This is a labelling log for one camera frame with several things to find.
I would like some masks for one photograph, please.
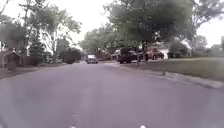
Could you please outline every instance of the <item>asphalt road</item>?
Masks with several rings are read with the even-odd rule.
[[[76,64],[1,80],[3,122],[7,128],[223,128],[224,92]]]

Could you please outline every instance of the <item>tree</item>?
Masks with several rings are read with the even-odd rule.
[[[58,39],[57,40],[57,48],[56,48],[56,51],[58,53],[62,52],[62,51],[66,51],[70,46],[69,46],[69,41],[63,37],[62,39]]]
[[[51,63],[53,61],[52,53],[46,51],[44,52],[44,63]]]
[[[222,36],[221,45],[222,45],[222,50],[224,51],[224,36]]]
[[[0,9],[0,15],[2,15],[3,12],[5,11],[6,6],[8,5],[9,1],[10,1],[10,0],[6,0],[6,1],[5,1],[5,4],[3,4],[3,6],[1,7],[1,9]]]
[[[0,26],[0,41],[8,50],[21,51],[24,47],[23,40],[26,38],[25,28],[16,23],[5,23]]]
[[[169,53],[180,56],[187,56],[188,48],[186,45],[182,44],[180,40],[175,39],[174,42],[172,42],[172,44],[169,47]]]
[[[209,54],[210,56],[213,57],[223,57],[223,52],[222,52],[222,46],[221,44],[214,44],[210,49],[209,49]]]
[[[43,20],[46,23],[44,27],[44,39],[48,48],[53,52],[53,60],[58,56],[58,39],[66,37],[71,39],[70,33],[79,33],[81,23],[73,20],[66,10],[59,10],[57,6],[46,8]]]
[[[115,0],[105,9],[113,26],[124,33],[125,41],[140,42],[144,53],[146,45],[188,38],[186,30],[193,28],[191,6],[186,0]]]
[[[67,64],[73,64],[75,61],[81,60],[82,53],[76,48],[68,48],[66,51],[60,52],[59,58]]]
[[[40,41],[36,40],[30,45],[30,57],[29,62],[33,66],[37,66],[38,64],[44,61],[45,57],[45,45]]]
[[[195,37],[195,44],[193,47],[195,47],[196,49],[204,49],[207,44],[208,44],[208,41],[206,37],[198,35]]]
[[[206,22],[219,17],[223,14],[224,2],[221,0],[191,0],[192,1],[192,24],[194,31],[192,31],[189,45],[194,52],[195,37],[197,36],[197,29]]]

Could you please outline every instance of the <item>parked car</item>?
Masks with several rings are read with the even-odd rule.
[[[87,64],[98,64],[98,59],[96,58],[95,55],[88,55],[86,57],[86,63]]]
[[[149,59],[152,60],[164,59],[164,54],[157,49],[153,49],[150,52],[148,52],[148,56]]]
[[[143,60],[143,53],[139,53],[140,60]],[[133,48],[121,48],[117,50],[116,53],[112,56],[114,60],[123,63],[131,63],[134,60],[137,60],[137,52]]]

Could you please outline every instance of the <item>curb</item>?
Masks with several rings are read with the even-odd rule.
[[[115,64],[116,67],[123,67],[123,68],[128,68],[128,69],[134,69],[130,67],[125,67],[121,65]],[[204,79],[200,77],[193,77],[193,76],[188,76],[188,75],[183,75],[183,74],[178,74],[178,73],[170,73],[170,72],[159,72],[159,71],[152,71],[152,70],[147,70],[145,71],[146,73],[154,76],[162,76],[164,78],[169,78],[173,79],[175,81],[184,81],[184,82],[190,82],[193,84],[198,84],[200,86],[204,86],[206,88],[211,88],[211,89],[224,89],[224,83],[221,81],[215,81],[215,80],[209,80],[209,79]]]
[[[164,76],[175,79],[175,80],[182,80],[182,81],[191,82],[194,84],[199,84],[207,88],[212,88],[212,89],[224,88],[224,83],[220,81],[209,80],[209,79],[204,79],[200,77],[193,77],[193,76],[188,76],[188,75],[183,75],[178,73],[169,73],[169,72],[165,72]]]

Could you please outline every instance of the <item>car wheel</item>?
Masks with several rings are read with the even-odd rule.
[[[157,57],[156,57],[156,56],[153,56],[152,59],[153,59],[153,60],[157,60]]]

